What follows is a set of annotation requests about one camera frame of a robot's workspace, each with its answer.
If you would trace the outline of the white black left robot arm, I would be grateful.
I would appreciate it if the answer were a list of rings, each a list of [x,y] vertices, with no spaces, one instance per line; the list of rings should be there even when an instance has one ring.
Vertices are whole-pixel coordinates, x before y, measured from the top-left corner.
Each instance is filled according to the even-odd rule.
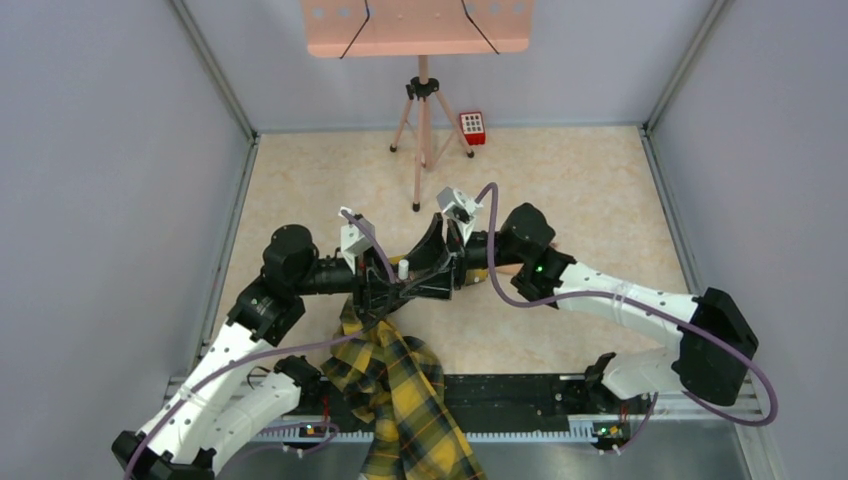
[[[342,226],[340,246],[328,256],[308,228],[283,226],[262,259],[178,392],[139,430],[113,442],[125,478],[214,479],[274,419],[314,410],[321,388],[302,375],[300,348],[279,346],[304,315],[304,297],[352,294],[356,311],[387,313],[400,305],[410,272],[434,262],[423,241],[392,262],[364,219]]]

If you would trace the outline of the mannequin hand painted nails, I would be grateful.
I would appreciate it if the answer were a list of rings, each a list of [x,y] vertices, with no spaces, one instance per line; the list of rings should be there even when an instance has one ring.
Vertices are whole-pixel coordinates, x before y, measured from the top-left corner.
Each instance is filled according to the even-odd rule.
[[[495,252],[495,271],[499,274],[517,275],[526,264],[536,266],[537,260],[527,260],[517,253],[498,250]]]

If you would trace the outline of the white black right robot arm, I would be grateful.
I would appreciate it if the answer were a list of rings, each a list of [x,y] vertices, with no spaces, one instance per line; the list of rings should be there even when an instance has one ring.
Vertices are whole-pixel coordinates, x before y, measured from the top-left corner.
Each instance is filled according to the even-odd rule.
[[[605,274],[552,247],[555,231],[530,203],[495,232],[476,230],[474,220],[473,209],[458,205],[433,216],[405,257],[412,295],[448,298],[471,271],[516,265],[510,282],[520,297],[509,304],[596,315],[656,342],[599,358],[589,370],[597,378],[586,385],[594,409],[612,412],[626,399],[672,392],[709,406],[735,404],[759,340],[729,293],[675,294]]]

